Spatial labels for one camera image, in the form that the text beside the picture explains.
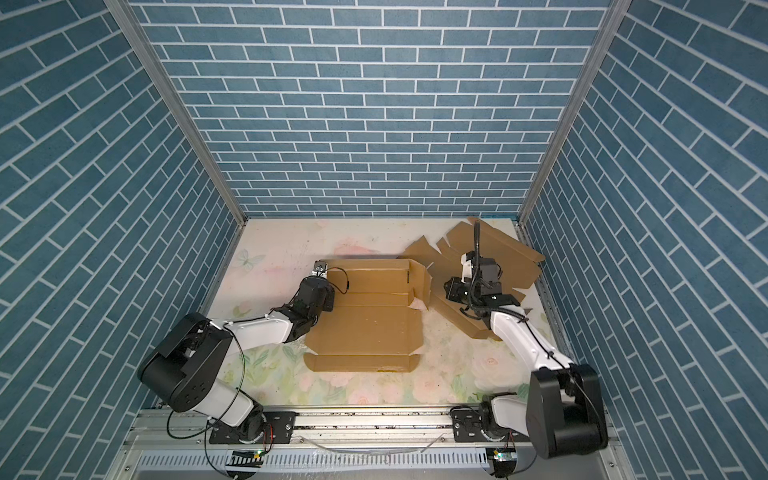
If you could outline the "brown cardboard box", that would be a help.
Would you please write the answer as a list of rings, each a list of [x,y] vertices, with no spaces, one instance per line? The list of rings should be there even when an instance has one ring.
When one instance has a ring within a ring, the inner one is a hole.
[[[410,259],[338,259],[327,279],[342,291],[304,337],[307,368],[319,373],[408,373],[419,364],[422,311],[432,277]]]

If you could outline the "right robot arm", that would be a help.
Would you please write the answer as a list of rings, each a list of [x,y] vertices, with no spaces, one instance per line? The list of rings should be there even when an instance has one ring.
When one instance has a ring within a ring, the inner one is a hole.
[[[525,399],[498,394],[481,402],[481,422],[489,436],[518,432],[542,458],[585,455],[608,444],[605,409],[596,371],[578,364],[546,340],[511,294],[502,292],[501,267],[469,252],[462,274],[444,285],[446,298],[465,316],[480,320],[530,371]]]

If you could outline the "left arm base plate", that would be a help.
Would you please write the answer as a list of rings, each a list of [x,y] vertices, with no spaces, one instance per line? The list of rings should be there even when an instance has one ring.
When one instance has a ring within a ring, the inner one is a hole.
[[[294,411],[266,411],[250,414],[237,427],[216,422],[212,427],[209,441],[213,445],[288,444],[296,418],[297,413]]]

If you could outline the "right flat cardboard blank stack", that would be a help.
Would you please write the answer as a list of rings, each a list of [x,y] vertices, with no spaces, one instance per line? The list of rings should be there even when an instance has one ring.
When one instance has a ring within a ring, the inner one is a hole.
[[[447,321],[472,339],[498,337],[480,320],[470,319],[460,312],[460,305],[446,298],[444,284],[452,277],[462,275],[461,257],[471,251],[473,227],[480,224],[480,253],[496,260],[502,269],[502,291],[517,300],[525,298],[524,291],[531,288],[541,275],[539,263],[544,256],[490,224],[470,217],[454,226],[436,246],[421,237],[403,252],[402,257],[414,260],[427,268],[432,277],[429,309],[436,311]]]

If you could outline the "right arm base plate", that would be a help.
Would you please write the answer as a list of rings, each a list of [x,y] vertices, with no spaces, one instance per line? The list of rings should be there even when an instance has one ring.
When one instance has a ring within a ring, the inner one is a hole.
[[[468,405],[449,410],[453,438],[456,443],[529,442],[529,438],[515,430],[504,429],[486,420],[483,413]]]

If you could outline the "aluminium front rail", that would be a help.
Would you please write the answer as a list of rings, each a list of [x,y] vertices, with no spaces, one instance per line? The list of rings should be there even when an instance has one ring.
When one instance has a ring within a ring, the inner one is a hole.
[[[198,414],[181,414],[173,424],[163,410],[140,412],[107,473],[109,479],[631,479],[628,457],[614,431],[596,453],[540,458],[529,442],[456,443],[450,405],[420,407],[276,407],[297,413],[288,444],[213,445],[209,437],[192,438],[203,423]],[[160,450],[232,451],[261,460],[280,449],[319,449],[333,453],[387,454],[437,448],[483,448],[484,469],[383,469],[336,472],[254,473],[221,471],[138,472],[142,454]]]

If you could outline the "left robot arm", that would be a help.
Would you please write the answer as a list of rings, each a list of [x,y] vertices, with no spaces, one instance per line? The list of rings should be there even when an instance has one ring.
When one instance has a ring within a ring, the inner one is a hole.
[[[225,361],[256,347],[293,342],[333,310],[337,287],[321,275],[304,278],[284,305],[254,319],[217,325],[199,314],[184,316],[137,369],[139,381],[173,411],[195,411],[233,430],[239,443],[269,432],[263,407],[242,388],[218,379]]]

